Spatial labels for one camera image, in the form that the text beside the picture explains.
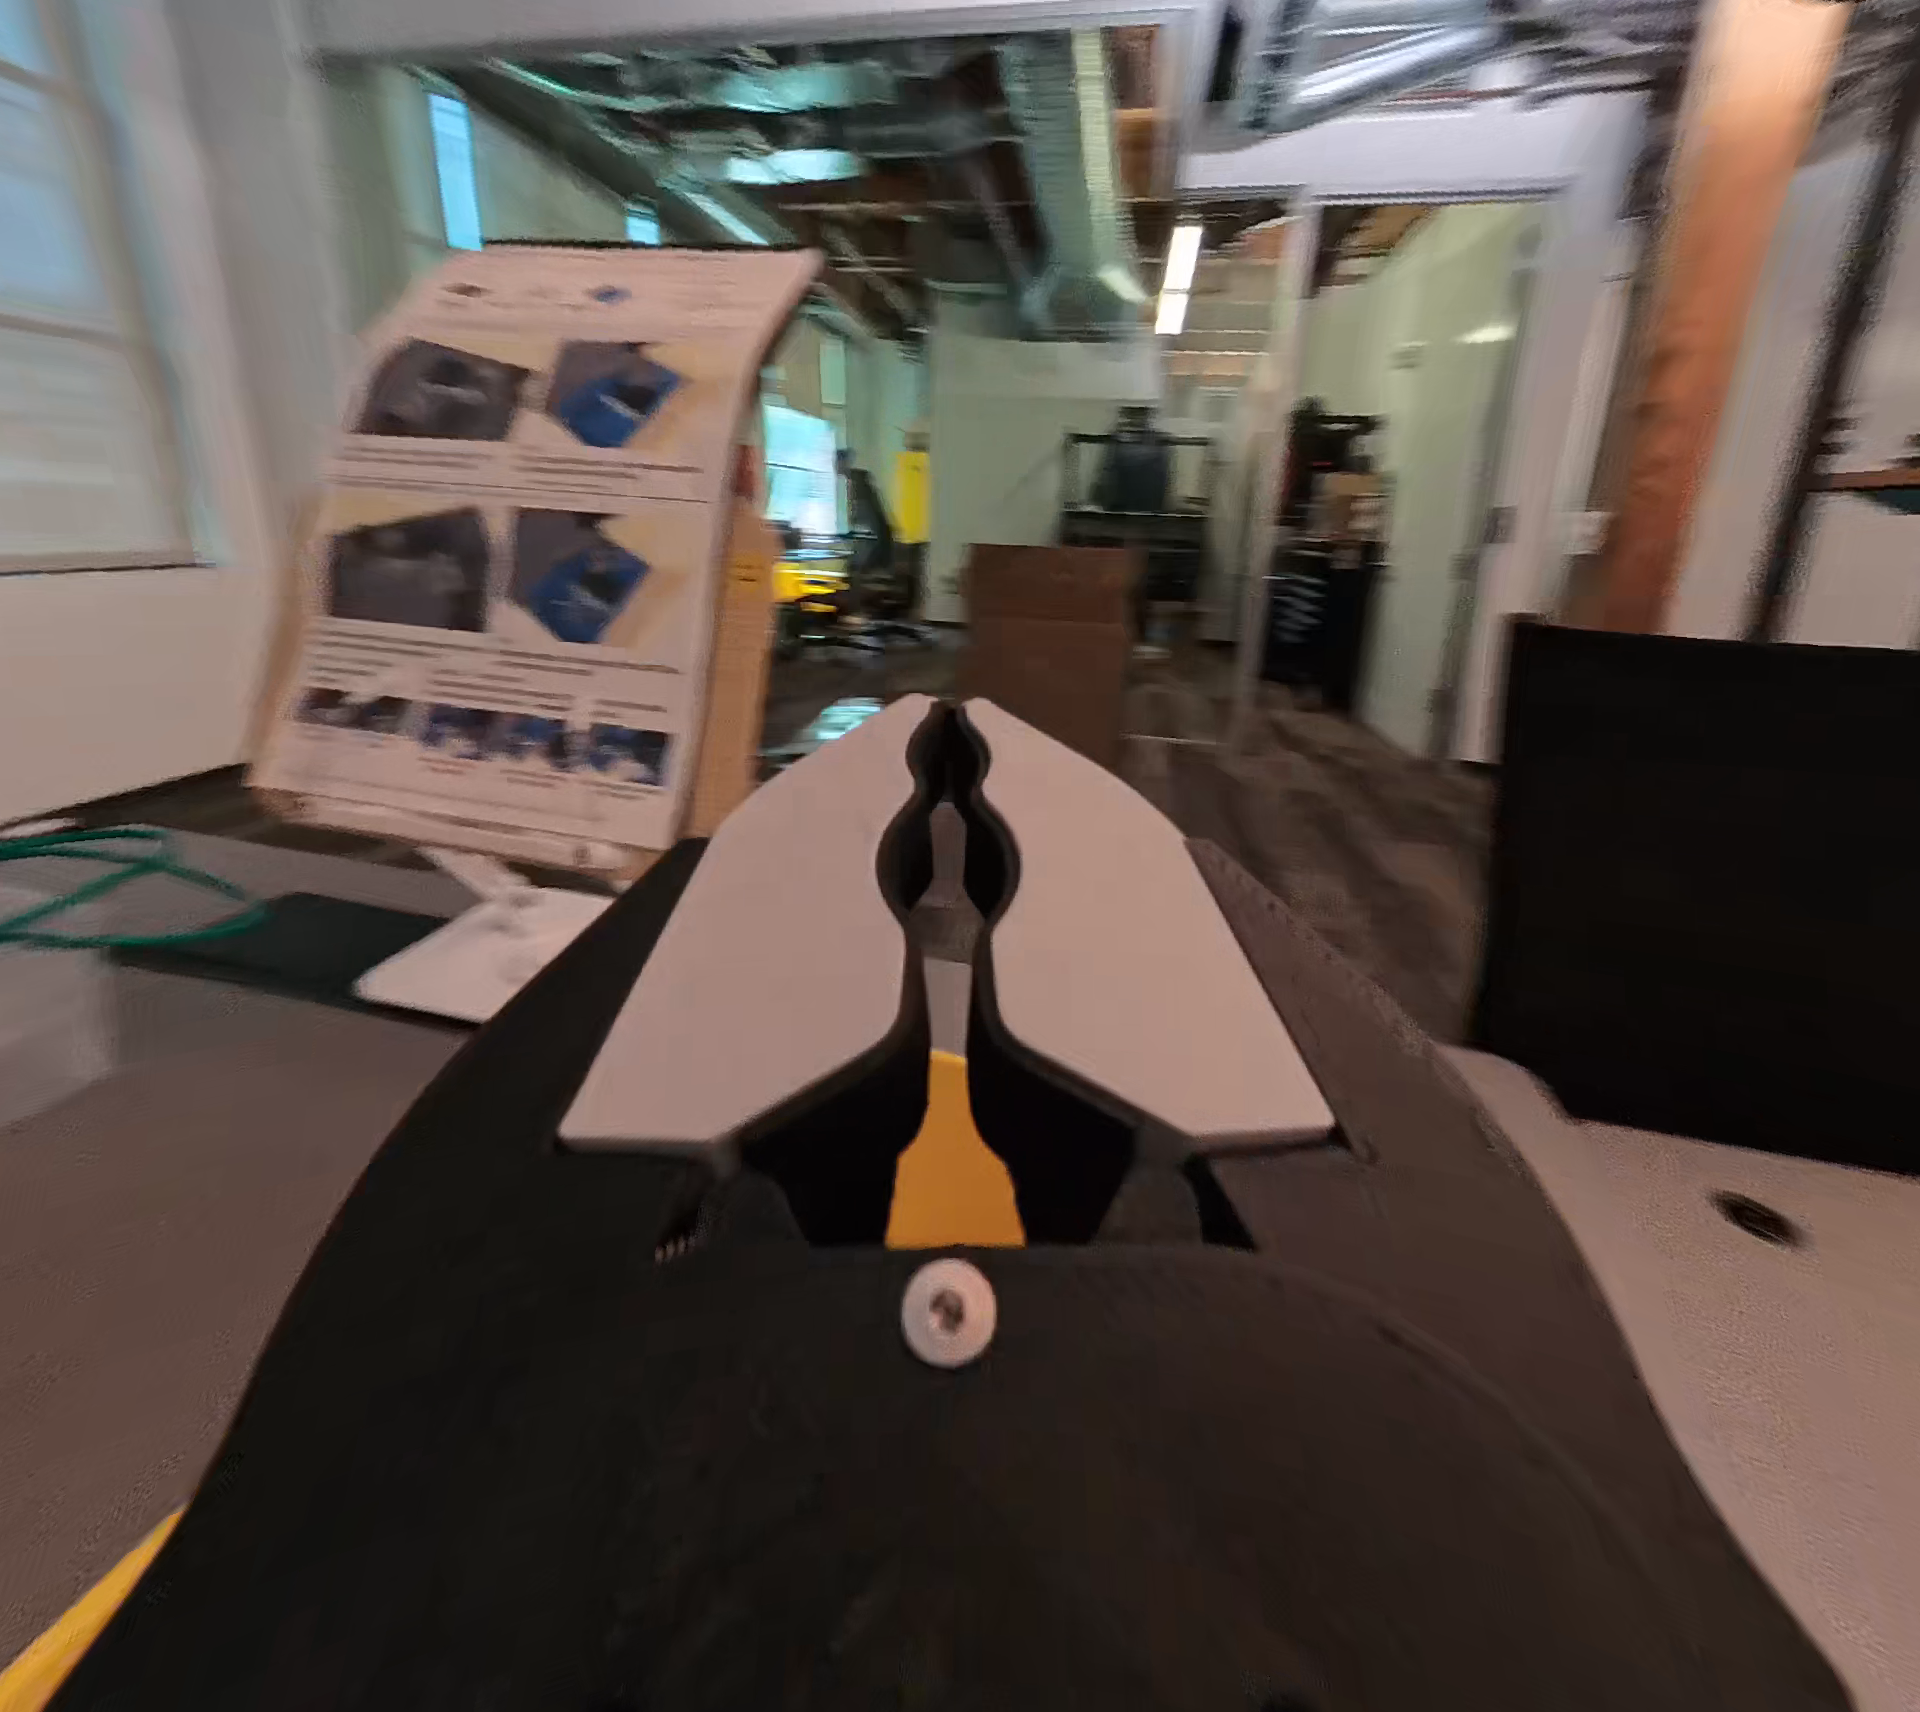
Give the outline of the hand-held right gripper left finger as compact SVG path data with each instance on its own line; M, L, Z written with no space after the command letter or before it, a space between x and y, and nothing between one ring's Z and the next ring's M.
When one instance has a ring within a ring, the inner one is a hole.
M905 695L707 838L557 1124L780 1189L816 1245L886 1241L929 1098L926 891L947 706Z

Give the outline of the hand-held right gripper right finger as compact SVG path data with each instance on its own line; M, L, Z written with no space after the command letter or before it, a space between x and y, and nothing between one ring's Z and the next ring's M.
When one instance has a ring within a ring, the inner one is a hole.
M1185 836L996 702L960 702L943 753L972 1122L1021 1241L1091 1244L1129 1194L1150 1241L1239 1240L1215 1163L1329 1149L1338 1120Z

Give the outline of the yellow plastic bin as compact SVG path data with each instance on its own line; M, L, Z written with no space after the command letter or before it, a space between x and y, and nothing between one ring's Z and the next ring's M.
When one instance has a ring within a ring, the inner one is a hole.
M974 1120L968 1059L947 1049L929 1049L926 1059L923 1113L895 1160L883 1244L891 1250L931 1250L937 1235L958 1235L986 1248L1026 1244L1009 1170ZM184 1510L174 1507L160 1518L152 1532L12 1656L2 1674L3 1709L39 1709L55 1697L182 1515Z

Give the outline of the white stand base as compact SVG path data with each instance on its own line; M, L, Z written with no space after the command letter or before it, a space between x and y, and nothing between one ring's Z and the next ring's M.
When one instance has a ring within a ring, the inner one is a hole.
M535 883L492 855L446 845L420 853L474 905L352 982L352 993L377 1008L483 1025L614 902L605 889Z

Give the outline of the brown cardboard box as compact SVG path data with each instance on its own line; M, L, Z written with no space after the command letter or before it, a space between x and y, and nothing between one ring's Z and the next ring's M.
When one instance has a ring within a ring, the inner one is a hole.
M1129 548L975 543L953 695L987 699L1115 771L1136 646Z

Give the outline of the instruction poster board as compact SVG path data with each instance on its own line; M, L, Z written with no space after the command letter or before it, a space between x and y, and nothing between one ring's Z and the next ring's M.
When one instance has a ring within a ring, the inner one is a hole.
M761 370L820 267L496 242L420 273L362 333L250 786L557 866L669 845Z

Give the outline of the black panel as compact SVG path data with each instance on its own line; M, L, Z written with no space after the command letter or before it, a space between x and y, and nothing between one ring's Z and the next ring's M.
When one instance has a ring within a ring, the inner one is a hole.
M1582 1122L1914 1176L1916 652L1517 619L1465 1042Z

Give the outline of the glass window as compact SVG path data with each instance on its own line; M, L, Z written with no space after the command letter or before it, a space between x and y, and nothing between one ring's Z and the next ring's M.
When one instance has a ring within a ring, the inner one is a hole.
M168 238L158 0L2 0L2 553L12 575L228 562Z

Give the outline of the wooden post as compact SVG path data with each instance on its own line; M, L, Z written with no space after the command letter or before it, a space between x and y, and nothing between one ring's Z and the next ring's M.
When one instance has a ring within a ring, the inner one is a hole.
M1596 461L1603 526L1559 602L1572 626L1647 635L1668 619L1764 261L1848 15L1810 0L1702 8Z

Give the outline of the silver air duct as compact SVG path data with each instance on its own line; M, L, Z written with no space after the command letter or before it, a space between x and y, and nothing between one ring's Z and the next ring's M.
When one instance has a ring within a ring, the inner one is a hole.
M1244 33L1224 119L1288 136L1450 90L1495 95L1641 90L1675 67L1708 0L1283 0Z

